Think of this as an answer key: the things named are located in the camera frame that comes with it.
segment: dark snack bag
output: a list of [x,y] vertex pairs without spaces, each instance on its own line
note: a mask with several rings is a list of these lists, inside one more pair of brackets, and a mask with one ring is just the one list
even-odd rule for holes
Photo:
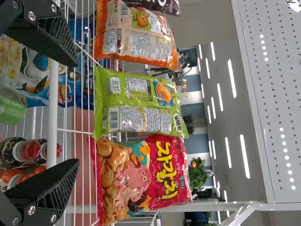
[[144,7],[151,11],[160,11],[173,16],[181,16],[178,0],[126,0],[128,7]]

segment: nutrition label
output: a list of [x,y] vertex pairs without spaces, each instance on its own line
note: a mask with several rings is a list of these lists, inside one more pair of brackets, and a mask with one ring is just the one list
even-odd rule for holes
[[128,99],[152,101],[149,80],[126,77],[126,89]]
[[117,53],[117,29],[108,30],[104,33],[103,51]]
[[171,133],[171,115],[166,109],[120,106],[119,115],[121,130]]
[[167,61],[171,56],[171,45],[164,42],[153,35],[132,32],[131,55]]

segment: barcode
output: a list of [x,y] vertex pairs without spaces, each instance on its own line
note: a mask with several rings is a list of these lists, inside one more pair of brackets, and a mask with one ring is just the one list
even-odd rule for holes
[[110,130],[118,129],[118,112],[110,112]]
[[121,4],[120,5],[120,14],[122,16],[127,16],[128,15],[127,9],[128,9],[127,5]]

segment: orange snack bag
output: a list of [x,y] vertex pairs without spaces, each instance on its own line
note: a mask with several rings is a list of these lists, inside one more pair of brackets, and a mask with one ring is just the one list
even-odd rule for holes
[[180,70],[174,36],[163,16],[122,0],[98,0],[95,59],[112,58]]

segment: fluorescent light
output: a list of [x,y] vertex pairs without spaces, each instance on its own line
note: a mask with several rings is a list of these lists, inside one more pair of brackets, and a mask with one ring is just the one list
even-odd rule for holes
[[210,157],[212,158],[211,142],[210,141],[209,141],[209,152],[210,152]]
[[214,185],[214,188],[216,188],[215,176],[214,175],[213,175],[213,185]]
[[220,225],[222,222],[221,222],[221,215],[219,211],[217,211],[217,217],[218,217],[218,223]]
[[231,86],[232,86],[233,97],[236,98],[237,94],[236,94],[236,88],[235,88],[235,82],[234,82],[232,62],[231,62],[230,59],[228,60],[228,68],[229,68],[229,74],[230,74],[230,81],[231,81]]
[[199,62],[199,57],[198,57],[198,71],[201,72],[201,64]]
[[218,92],[218,98],[220,100],[220,107],[221,107],[221,112],[224,110],[224,107],[222,105],[222,93],[221,93],[221,87],[220,84],[217,84],[217,92]]
[[213,118],[216,119],[215,106],[214,106],[214,100],[213,100],[213,97],[211,97],[211,104],[212,104]]
[[210,71],[209,71],[208,59],[206,58],[205,61],[206,61],[206,68],[207,68],[208,79],[210,79]]
[[246,155],[246,145],[245,145],[244,135],[241,134],[239,137],[240,137],[241,151],[243,153],[246,178],[250,179],[250,170],[249,170],[248,158]]
[[205,98],[205,94],[204,94],[204,87],[203,84],[201,84],[201,88],[202,88],[202,95],[203,95],[203,99]]
[[227,197],[227,192],[226,192],[226,190],[224,191],[224,198],[225,198],[225,201],[228,202],[228,197]]
[[214,140],[212,140],[213,157],[216,159]]
[[201,45],[198,46],[199,49],[199,55],[201,56],[201,60],[203,59],[203,54],[202,54],[202,47]]
[[215,52],[214,52],[213,42],[211,42],[210,45],[211,45],[212,59],[213,59],[213,61],[215,61]]
[[207,105],[207,109],[208,109],[209,123],[211,124],[211,114],[210,114],[210,107],[209,107],[209,105]]
[[227,137],[225,137],[225,142],[226,142],[228,164],[229,164],[229,168],[231,169],[232,168],[232,163],[231,163],[230,149],[229,149],[229,143],[228,143],[228,138]]

